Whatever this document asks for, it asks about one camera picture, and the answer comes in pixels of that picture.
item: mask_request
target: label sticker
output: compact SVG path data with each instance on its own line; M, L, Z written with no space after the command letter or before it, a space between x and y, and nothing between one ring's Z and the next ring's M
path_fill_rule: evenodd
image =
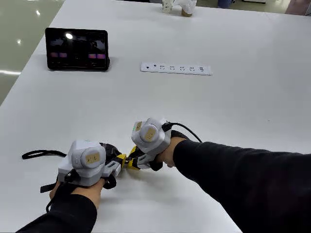
M152 138L154 137L156 130L154 128L149 128L147 133L145 134L145 140L151 142Z
M89 154L86 156L86 163L92 164L94 162L98 162L100 160L99 158L100 158L99 153Z
M137 123L135 131L140 130L141 124L142 124L142 121L140 121L140 122Z

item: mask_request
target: black wrist strap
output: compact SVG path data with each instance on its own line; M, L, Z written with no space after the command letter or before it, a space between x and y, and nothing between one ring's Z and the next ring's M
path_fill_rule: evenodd
M40 156L57 155L60 157L65 157L66 154L57 150L34 150L27 152L21 156L22 159L32 159Z
M183 133L178 132L178 131L176 131L176 130L172 130L172 132L171 132L171 138L172 138L172 137L181 137L181 138L184 138L184 139L189 140L189 138L188 138L187 136L185 136Z

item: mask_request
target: black strap loop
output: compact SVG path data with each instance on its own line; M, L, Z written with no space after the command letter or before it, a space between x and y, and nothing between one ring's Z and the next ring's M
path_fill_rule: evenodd
M34 150L28 153L25 153L21 156L22 159L32 159L40 156L49 156L49 155L57 155L60 157L65 157L66 154L57 150Z
M114 188L117 185L116 178L112 174L110 174L109 177L104 179L106 181L106 183L103 185L105 189Z

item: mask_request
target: black cable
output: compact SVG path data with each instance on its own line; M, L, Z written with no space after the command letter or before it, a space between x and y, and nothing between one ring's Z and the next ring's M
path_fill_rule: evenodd
M180 123L177 123L177 122L174 122L174 123L171 123L171 122L164 123L162 125L162 129L166 132L167 130L170 130L173 125L178 125L178 126L183 127L184 129L188 130L196 139L198 139L199 142L202 142L201 139L191 129L189 129L187 126L185 126L183 124L180 124Z

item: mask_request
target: power strip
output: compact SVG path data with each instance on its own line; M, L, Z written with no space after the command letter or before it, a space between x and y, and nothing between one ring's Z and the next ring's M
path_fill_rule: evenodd
M199 74L213 75L210 67L198 65L168 65L157 62L142 62L140 71L143 72L159 72L159 73L175 73L175 74Z

